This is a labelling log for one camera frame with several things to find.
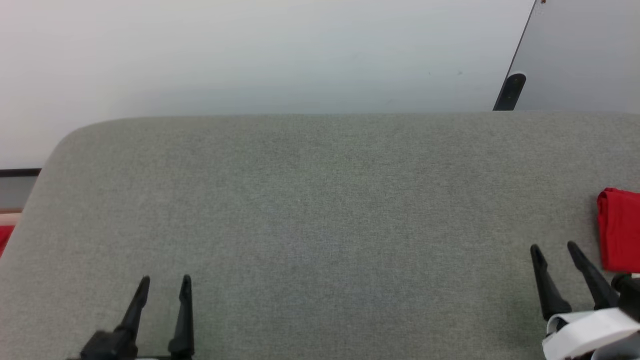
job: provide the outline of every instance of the folded red cloth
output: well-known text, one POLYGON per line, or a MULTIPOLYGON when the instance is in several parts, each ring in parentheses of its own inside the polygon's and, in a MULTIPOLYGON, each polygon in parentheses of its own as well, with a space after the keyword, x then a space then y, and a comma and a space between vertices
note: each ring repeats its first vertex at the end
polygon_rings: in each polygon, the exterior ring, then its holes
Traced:
POLYGON ((602 266, 640 272, 640 193, 606 188, 598 196, 602 266))
POLYGON ((9 236, 13 232, 13 226, 0 226, 0 256, 4 252, 4 247, 9 241, 9 236))

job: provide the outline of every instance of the red cloth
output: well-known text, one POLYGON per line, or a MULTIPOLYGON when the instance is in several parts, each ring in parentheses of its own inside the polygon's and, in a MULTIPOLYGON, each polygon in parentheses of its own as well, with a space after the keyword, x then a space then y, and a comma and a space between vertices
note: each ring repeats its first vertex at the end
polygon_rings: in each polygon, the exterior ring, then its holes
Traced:
POLYGON ((13 232, 13 226, 0 226, 0 256, 4 252, 4 247, 9 241, 9 236, 13 232))
POLYGON ((640 193, 606 188, 598 196, 602 266, 640 272, 640 193))

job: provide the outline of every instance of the white panel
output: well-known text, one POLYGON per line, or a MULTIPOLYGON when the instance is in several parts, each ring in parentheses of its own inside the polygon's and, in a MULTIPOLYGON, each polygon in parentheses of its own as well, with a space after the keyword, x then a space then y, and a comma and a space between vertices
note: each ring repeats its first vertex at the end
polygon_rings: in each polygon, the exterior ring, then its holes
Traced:
POLYGON ((532 0, 5 0, 0 168, 101 120, 491 110, 532 0))
POLYGON ((538 1, 511 72, 516 110, 640 113, 640 1, 538 1))

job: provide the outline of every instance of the black strip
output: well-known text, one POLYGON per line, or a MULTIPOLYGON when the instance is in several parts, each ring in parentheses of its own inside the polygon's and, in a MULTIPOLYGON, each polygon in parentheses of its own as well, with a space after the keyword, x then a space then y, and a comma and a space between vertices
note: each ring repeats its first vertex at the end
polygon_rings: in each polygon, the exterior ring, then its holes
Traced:
POLYGON ((507 74, 504 76, 504 81, 502 82, 502 88, 500 88, 500 92, 498 93, 498 98, 495 100, 495 104, 493 105, 493 110, 497 111, 498 102, 502 97, 502 91, 504 90, 504 85, 507 83, 507 79, 509 78, 509 73, 511 72, 511 68, 513 66, 513 62, 516 60, 516 55, 518 54, 518 50, 520 49, 520 44, 522 44, 522 38, 524 37, 525 31, 527 31, 527 26, 529 26, 529 21, 531 20, 531 15, 533 14, 533 9, 536 8, 536 3, 538 0, 533 1, 533 6, 531 7, 531 11, 529 11, 529 17, 527 18, 527 23, 524 24, 524 29, 522 30, 522 35, 520 35, 520 41, 518 41, 518 46, 516 47, 515 53, 513 53, 513 57, 511 58, 511 63, 509 64, 509 70, 507 70, 507 74))
POLYGON ((38 176, 41 168, 8 168, 1 170, 0 177, 38 176))

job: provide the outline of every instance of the gray fabric surface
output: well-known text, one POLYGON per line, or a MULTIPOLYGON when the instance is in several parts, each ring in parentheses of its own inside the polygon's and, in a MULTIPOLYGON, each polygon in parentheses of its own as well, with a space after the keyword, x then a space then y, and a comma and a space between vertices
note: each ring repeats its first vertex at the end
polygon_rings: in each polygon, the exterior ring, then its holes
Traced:
POLYGON ((542 359, 529 246, 591 299, 595 199, 640 191, 640 117, 469 113, 119 120, 64 139, 0 259, 0 359, 121 319, 164 354, 191 274, 199 359, 542 359))

